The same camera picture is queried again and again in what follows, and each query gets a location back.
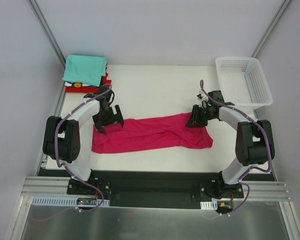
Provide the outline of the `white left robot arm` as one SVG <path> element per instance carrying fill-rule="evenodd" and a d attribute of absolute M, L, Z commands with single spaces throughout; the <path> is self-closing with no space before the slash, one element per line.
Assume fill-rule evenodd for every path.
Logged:
<path fill-rule="evenodd" d="M 46 121 L 43 153 L 54 159 L 59 168 L 64 167 L 86 195 L 102 193 L 91 179 L 92 170 L 87 161 L 81 157 L 80 129 L 89 120 L 93 120 L 96 130 L 104 135 L 107 126 L 120 124 L 123 127 L 120 106 L 115 105 L 115 110 L 111 107 L 114 98 L 112 85 L 106 83 L 97 93 L 86 94 L 82 102 L 63 117 L 52 115 Z"/>

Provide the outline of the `white plastic basket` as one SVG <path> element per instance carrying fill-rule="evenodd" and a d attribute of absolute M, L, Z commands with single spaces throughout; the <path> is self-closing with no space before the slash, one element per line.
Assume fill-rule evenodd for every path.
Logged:
<path fill-rule="evenodd" d="M 272 105 L 271 90 L 258 59 L 218 57 L 215 66 L 218 84 L 226 102 L 252 110 Z"/>

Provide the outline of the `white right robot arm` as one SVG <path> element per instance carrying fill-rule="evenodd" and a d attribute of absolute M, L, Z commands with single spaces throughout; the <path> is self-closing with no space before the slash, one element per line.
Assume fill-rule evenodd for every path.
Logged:
<path fill-rule="evenodd" d="M 241 180 L 252 169 L 271 171 L 275 156 L 272 126 L 268 120 L 254 119 L 232 102 L 225 102 L 219 90 L 200 91 L 197 98 L 200 103 L 192 107 L 188 128 L 206 127 L 209 121 L 217 119 L 236 131 L 234 160 L 204 188 L 211 198 L 226 198 L 238 190 Z"/>

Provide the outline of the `crimson pink t shirt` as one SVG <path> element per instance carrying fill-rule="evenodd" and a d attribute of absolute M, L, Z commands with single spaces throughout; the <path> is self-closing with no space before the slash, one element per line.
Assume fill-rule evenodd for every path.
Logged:
<path fill-rule="evenodd" d="M 186 123 L 191 114 L 129 118 L 105 127 L 106 133 L 93 130 L 91 151 L 97 154 L 121 154 L 172 147 L 207 149 L 213 139 L 205 127 L 189 128 Z"/>

